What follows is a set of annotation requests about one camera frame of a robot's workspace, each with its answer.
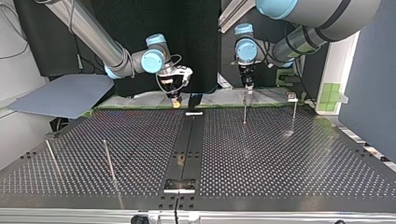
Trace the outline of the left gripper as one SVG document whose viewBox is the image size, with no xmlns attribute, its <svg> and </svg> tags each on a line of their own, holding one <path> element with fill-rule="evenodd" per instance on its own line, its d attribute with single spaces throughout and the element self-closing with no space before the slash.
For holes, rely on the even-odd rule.
<svg viewBox="0 0 396 224">
<path fill-rule="evenodd" d="M 242 84 L 246 87 L 246 94 L 252 95 L 254 88 L 254 64 L 238 65 Z"/>
</svg>

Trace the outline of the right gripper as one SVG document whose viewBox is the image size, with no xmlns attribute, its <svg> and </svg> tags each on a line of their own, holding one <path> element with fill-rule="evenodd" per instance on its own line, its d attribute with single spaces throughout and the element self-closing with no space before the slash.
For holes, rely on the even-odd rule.
<svg viewBox="0 0 396 224">
<path fill-rule="evenodd" d="M 173 108 L 180 108 L 182 96 L 180 90 L 183 85 L 183 76 L 158 77 L 159 87 L 165 92 L 168 98 L 171 98 Z"/>
</svg>

